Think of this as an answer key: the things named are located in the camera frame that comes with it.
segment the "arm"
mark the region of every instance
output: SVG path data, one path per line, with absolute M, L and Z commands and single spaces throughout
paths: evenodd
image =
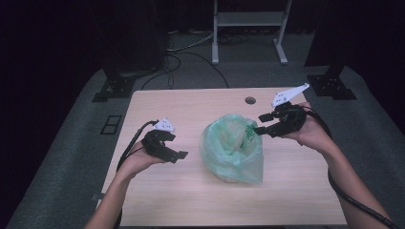
M 319 152 L 328 163 L 331 176 L 343 192 L 389 219 L 387 212 L 357 175 L 339 147 L 313 117 L 307 116 L 307 121 L 300 131 L 284 137 L 295 139 L 300 145 L 306 145 Z M 350 228 L 387 228 L 341 197 L 338 198 Z
M 136 152 L 122 163 L 96 212 L 84 228 L 113 228 L 124 203 L 131 179 L 149 166 L 163 163 L 161 159 L 147 155 L 142 147 L 141 142 L 134 145 L 131 152 Z

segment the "plastic bag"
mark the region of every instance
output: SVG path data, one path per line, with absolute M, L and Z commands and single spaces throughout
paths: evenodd
M 263 182 L 263 143 L 257 123 L 239 114 L 225 115 L 202 133 L 200 155 L 205 167 L 225 182 Z

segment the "hand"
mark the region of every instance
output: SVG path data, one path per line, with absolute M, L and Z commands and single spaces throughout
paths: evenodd
M 118 173 L 129 179 L 134 178 L 136 174 L 149 168 L 153 164 L 165 162 L 160 158 L 148 155 L 140 141 L 135 143 L 130 152 L 134 153 L 125 159 L 118 170 Z
M 304 110 L 306 111 L 310 108 L 308 102 L 300 103 L 298 105 L 304 107 Z M 309 115 L 307 115 L 307 121 L 299 131 L 283 135 L 282 137 L 294 139 L 300 145 L 308 146 L 319 153 L 324 153 L 329 150 L 330 147 L 335 147 L 333 140 L 330 139 L 318 121 Z

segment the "table surface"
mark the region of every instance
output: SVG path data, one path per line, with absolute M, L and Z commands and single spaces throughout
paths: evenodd
M 204 128 L 228 114 L 261 123 L 276 92 L 288 88 L 139 91 L 132 96 L 102 192 L 110 185 L 119 157 L 144 123 L 167 117 L 176 127 L 166 146 L 187 151 L 176 164 L 151 166 L 132 180 L 123 205 L 122 226 L 333 225 L 346 224 L 327 178 L 324 159 L 296 141 L 263 136 L 262 184 L 225 183 L 203 165 Z M 256 103 L 249 105 L 245 98 Z M 297 95 L 292 104 L 304 102 Z M 139 140 L 152 130 L 145 128 Z

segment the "white metal frame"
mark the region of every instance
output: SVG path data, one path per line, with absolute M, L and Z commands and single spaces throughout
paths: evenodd
M 212 63 L 220 62 L 218 54 L 218 27 L 230 26 L 280 26 L 277 38 L 273 39 L 274 46 L 279 55 L 282 65 L 288 61 L 281 42 L 288 21 L 289 9 L 292 0 L 287 1 L 284 11 L 262 11 L 262 12 L 218 12 L 218 0 L 214 1 L 214 37 L 212 41 Z

